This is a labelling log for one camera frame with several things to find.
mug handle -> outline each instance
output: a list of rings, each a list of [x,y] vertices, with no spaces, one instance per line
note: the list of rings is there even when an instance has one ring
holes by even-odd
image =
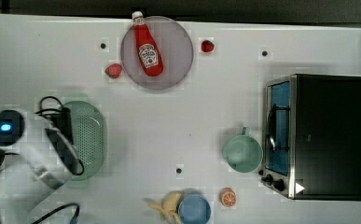
[[[242,135],[249,135],[249,134],[250,134],[250,128],[249,127],[243,127]]]

blue light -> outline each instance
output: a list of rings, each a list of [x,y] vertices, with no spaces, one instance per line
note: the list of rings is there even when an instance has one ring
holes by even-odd
[[[11,130],[11,125],[9,125],[9,124],[3,124],[2,126],[0,126],[0,130],[1,130],[2,132],[8,132],[8,131]]]

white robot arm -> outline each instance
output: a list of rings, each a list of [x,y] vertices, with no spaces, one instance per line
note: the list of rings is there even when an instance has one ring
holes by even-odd
[[[79,159],[52,123],[24,110],[0,112],[0,149],[23,160],[0,172],[0,224],[25,224],[31,210],[76,175]]]

green mug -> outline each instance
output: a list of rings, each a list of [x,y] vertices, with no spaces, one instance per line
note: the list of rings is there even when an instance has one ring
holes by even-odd
[[[244,127],[242,135],[229,140],[223,150],[229,166],[241,173],[255,170],[262,162],[262,148],[249,133],[250,128]]]

white tabletop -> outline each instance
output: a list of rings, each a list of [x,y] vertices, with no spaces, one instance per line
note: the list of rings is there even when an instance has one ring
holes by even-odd
[[[0,15],[0,110],[35,111],[43,96],[65,103],[69,95],[85,94],[108,127],[101,171],[85,188],[61,187],[31,216],[78,202],[80,224],[160,223],[148,200],[194,188],[213,206],[209,223],[361,223],[361,202],[287,200],[262,186],[257,170],[233,172],[221,156],[242,126],[261,143],[267,81],[295,73],[361,76],[361,29],[180,24],[194,45],[191,70],[178,86],[150,91],[126,75],[113,80],[104,74],[120,62],[131,20]],[[215,43],[213,54],[200,51],[204,39]],[[176,175],[179,165],[183,173]],[[221,207],[224,187],[237,193],[236,208]],[[65,223],[63,214],[49,223]]]

